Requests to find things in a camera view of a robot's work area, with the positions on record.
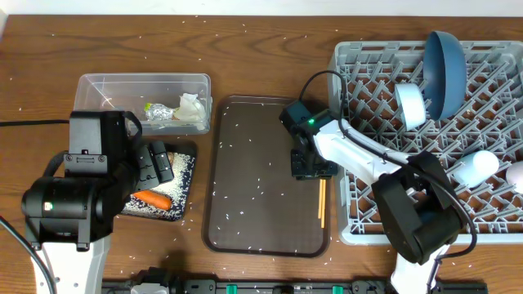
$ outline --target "aluminum foil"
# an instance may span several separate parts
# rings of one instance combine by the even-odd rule
[[[172,120],[174,109],[165,105],[148,103],[145,106],[145,117],[148,121]]]

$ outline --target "blue bowl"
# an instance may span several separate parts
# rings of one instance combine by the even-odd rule
[[[458,39],[450,33],[432,32],[425,44],[423,77],[428,81],[425,99],[434,120],[453,116],[463,105],[467,87],[465,54]]]

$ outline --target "white cup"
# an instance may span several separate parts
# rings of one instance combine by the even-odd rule
[[[499,169],[499,160],[490,151],[482,150],[460,158],[455,164],[463,163],[454,171],[454,178],[461,185],[473,188],[488,180]]]
[[[400,83],[394,86],[394,95],[401,109],[401,120],[407,131],[421,126],[427,119],[422,92],[413,83]]]

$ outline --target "cable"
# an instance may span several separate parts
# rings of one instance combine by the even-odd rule
[[[64,162],[64,156],[68,154],[69,151],[64,150],[57,155],[51,158],[51,161],[47,164],[46,170],[43,171],[43,176],[54,176],[58,167]]]
[[[340,131],[342,131],[342,134],[345,137],[347,137],[349,140],[353,141],[360,148],[369,151],[371,154],[374,154],[374,155],[378,156],[379,158],[383,159],[384,161],[388,161],[389,163],[394,163],[395,165],[398,165],[399,167],[402,167],[405,170],[407,170],[409,172],[412,172],[413,174],[417,174],[420,178],[430,182],[431,184],[433,184],[437,188],[442,189],[447,194],[447,196],[449,196],[449,199],[453,203],[453,207],[458,210],[460,218],[461,218],[461,221],[462,222],[467,222],[467,224],[469,226],[469,230],[471,232],[471,236],[472,236],[471,243],[469,244],[469,246],[466,249],[464,249],[464,250],[462,250],[460,252],[444,254],[444,255],[438,256],[435,259],[434,265],[432,266],[430,277],[429,277],[428,282],[427,282],[427,293],[431,293],[431,282],[434,279],[434,277],[436,276],[436,271],[437,271],[438,266],[441,264],[441,260],[443,260],[445,258],[464,256],[464,255],[468,254],[469,252],[471,252],[472,250],[474,250],[474,247],[476,247],[476,244],[477,244],[477,232],[474,229],[474,222],[473,222],[471,216],[465,210],[465,207],[459,202],[458,197],[455,195],[455,191],[454,190],[450,190],[451,188],[449,186],[444,185],[443,183],[440,182],[440,180],[436,179],[434,176],[432,176],[430,174],[427,174],[426,172],[421,171],[421,170],[417,169],[416,167],[412,167],[412,166],[410,166],[408,164],[402,163],[402,162],[400,162],[398,160],[395,160],[394,158],[389,158],[387,154],[382,154],[379,151],[373,149],[372,147],[369,147],[369,146],[365,145],[364,143],[358,141],[355,137],[353,137],[349,133],[349,131],[346,128],[343,127],[343,124],[342,124],[342,122],[343,122],[343,111],[345,110],[345,105],[348,103],[348,100],[346,98],[346,94],[347,94],[346,83],[345,83],[345,80],[344,80],[343,76],[339,72],[336,72],[336,71],[333,71],[333,70],[324,70],[324,71],[320,71],[318,73],[315,73],[312,77],[309,78],[309,80],[303,86],[302,92],[300,93],[300,96],[299,96],[299,100],[302,100],[303,94],[305,93],[306,88],[309,86],[309,83],[311,83],[314,78],[316,78],[317,76],[319,76],[321,74],[334,74],[334,75],[338,76],[342,80],[342,93],[341,93],[341,97],[340,97],[340,100],[341,100],[341,103],[340,103],[340,114],[339,114],[339,118],[337,120],[338,126],[340,128]]]
[[[69,123],[69,120],[47,119],[47,120],[39,120],[39,121],[0,122],[0,127],[37,126],[37,125],[44,125],[44,124],[59,124],[59,123]]]
[[[310,77],[309,80],[305,83],[305,85],[303,86],[302,92],[300,93],[300,96],[298,97],[299,101],[303,100],[303,94],[305,94],[305,90],[307,89],[309,84],[312,82],[312,80],[315,79],[317,76],[319,76],[321,74],[334,74],[334,75],[337,75],[342,80],[342,96],[345,95],[344,93],[346,93],[346,84],[344,83],[345,80],[343,79],[343,76],[339,72],[334,71],[334,70],[322,70],[322,71],[320,71],[318,73],[313,74],[312,77]]]
[[[40,259],[40,256],[36,254],[36,251],[31,247],[31,245],[25,240],[24,237],[22,237],[15,228],[12,227],[9,222],[3,218],[3,216],[0,216],[0,223],[6,228],[7,232],[11,233],[13,237],[15,237],[16,241],[22,245],[22,247],[33,257],[34,262],[38,265],[40,270],[43,273],[43,277],[46,279],[47,286],[49,287],[49,293],[50,294],[56,294],[56,285],[55,282],[52,279],[51,273],[49,273],[49,269],[43,264],[42,259]]]

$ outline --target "carrot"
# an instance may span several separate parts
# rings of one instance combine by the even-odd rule
[[[133,194],[134,197],[156,208],[168,210],[171,208],[171,199],[151,191],[141,191]]]

